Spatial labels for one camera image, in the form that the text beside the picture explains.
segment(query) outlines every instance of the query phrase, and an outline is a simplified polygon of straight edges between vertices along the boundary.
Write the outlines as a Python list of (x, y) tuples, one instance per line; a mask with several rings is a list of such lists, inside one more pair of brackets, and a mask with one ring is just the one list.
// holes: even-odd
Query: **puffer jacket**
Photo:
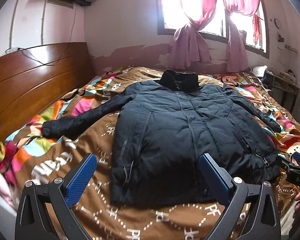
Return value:
[(279, 176), (276, 150), (253, 118), (280, 126), (230, 87), (199, 86), (195, 73), (166, 70), (159, 81), (129, 85), (77, 117), (43, 124), (43, 136), (75, 139), (104, 115), (120, 109), (113, 143), (112, 204), (158, 207), (211, 200), (198, 170), (209, 153), (231, 176), (258, 184)]

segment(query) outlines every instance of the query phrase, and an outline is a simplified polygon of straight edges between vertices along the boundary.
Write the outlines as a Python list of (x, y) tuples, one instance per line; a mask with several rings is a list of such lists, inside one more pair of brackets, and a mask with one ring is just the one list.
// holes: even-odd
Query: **jacket's left sleeve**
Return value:
[(59, 139), (64, 135), (71, 140), (75, 140), (101, 117), (121, 109), (126, 103), (133, 100), (138, 94), (140, 87), (141, 84), (139, 82), (131, 84), (122, 93), (114, 96), (101, 106), (83, 112), (78, 116), (63, 117), (58, 120), (44, 122), (42, 125), (42, 136)]
[(264, 114), (259, 109), (257, 109), (252, 102), (250, 102), (245, 96), (241, 95), (237, 90), (232, 89), (231, 87), (226, 85), (223, 85), (222, 90), (223, 90), (223, 94), (231, 98), (231, 100), (235, 104), (243, 107), (250, 114), (258, 117), (262, 122), (264, 122), (267, 126), (269, 126), (274, 132), (277, 133), (281, 132), (281, 127), (276, 121), (269, 118), (266, 114)]

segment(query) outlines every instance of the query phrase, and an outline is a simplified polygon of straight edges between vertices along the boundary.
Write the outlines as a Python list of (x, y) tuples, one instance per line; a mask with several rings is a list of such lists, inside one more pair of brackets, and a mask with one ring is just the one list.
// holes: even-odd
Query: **brown bedspread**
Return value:
[[(29, 179), (36, 184), (51, 182), (63, 177), (85, 156), (94, 153), (98, 167), (86, 187), (81, 199), (72, 209), (93, 239), (199, 239), (211, 230), (223, 206), (218, 203), (185, 203), (157, 210), (138, 210), (130, 207), (110, 205), (109, 184), (111, 172), (112, 142), (119, 112), (111, 113), (88, 128), (76, 141), (61, 138), (57, 142), (41, 135), (42, 122), (62, 116), (78, 115), (106, 102), (111, 96), (122, 92), (128, 85), (148, 79), (159, 79), (162, 72), (144, 67), (129, 67), (117, 70), (94, 80), (83, 89), (66, 94), (50, 109), (35, 116), (26, 126), (7, 139), (18, 143), (18, 152), (11, 163), (10, 182), (20, 194)], [(280, 134), (268, 129), (269, 137), (279, 152), (288, 154), (295, 143), (300, 144), (300, 125), (284, 108), (266, 93), (259, 80), (249, 73), (231, 75), (199, 76), (200, 84), (215, 83), (232, 85), (247, 96), (256, 107), (271, 114), (282, 126)], [(295, 187), (285, 181), (285, 174), (273, 185), (279, 212), (283, 214), (295, 194)], [(56, 229), (62, 232), (52, 208), (49, 211)], [(242, 210), (232, 239), (243, 225), (249, 204)]]

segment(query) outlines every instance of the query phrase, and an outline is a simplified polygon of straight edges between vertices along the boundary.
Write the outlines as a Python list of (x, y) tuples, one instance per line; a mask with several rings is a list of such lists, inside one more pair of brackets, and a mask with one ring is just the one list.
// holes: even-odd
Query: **metal screw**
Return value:
[(271, 184), (270, 184), (269, 182), (267, 182), (267, 181), (265, 181), (265, 182), (263, 183), (263, 185), (265, 185), (266, 187), (271, 187)]
[(62, 182), (62, 178), (60, 178), (60, 177), (54, 179), (55, 184), (59, 184), (61, 182)]
[(32, 181), (28, 181), (28, 182), (26, 182), (26, 187), (30, 187), (32, 185)]
[(233, 181), (234, 181), (235, 183), (238, 183), (238, 184), (241, 184), (241, 183), (242, 183), (242, 179), (239, 178), (239, 177), (235, 177), (235, 178), (233, 179)]

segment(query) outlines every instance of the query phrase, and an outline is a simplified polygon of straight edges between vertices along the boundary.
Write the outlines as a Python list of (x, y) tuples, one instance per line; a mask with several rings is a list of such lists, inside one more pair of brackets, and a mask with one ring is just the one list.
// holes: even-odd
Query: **window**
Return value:
[[(189, 8), (195, 8), (196, 4), (200, 5), (200, 1), (189, 0), (184, 6), (188, 6), (187, 11), (191, 12)], [(193, 11), (190, 17), (196, 18), (194, 13), (198, 10)], [(259, 18), (261, 29), (261, 40), (257, 44), (255, 44), (253, 38), (253, 17), (233, 13), (231, 20), (236, 24), (238, 30), (247, 32), (246, 49), (269, 58), (269, 49), (267, 49), (268, 26), (262, 0), (256, 15)], [(174, 34), (176, 29), (184, 26), (187, 22), (189, 22), (188, 18), (183, 13), (179, 0), (158, 0), (158, 34)], [(214, 18), (200, 33), (205, 39), (221, 42), (228, 41), (227, 20), (223, 0), (217, 0)]]

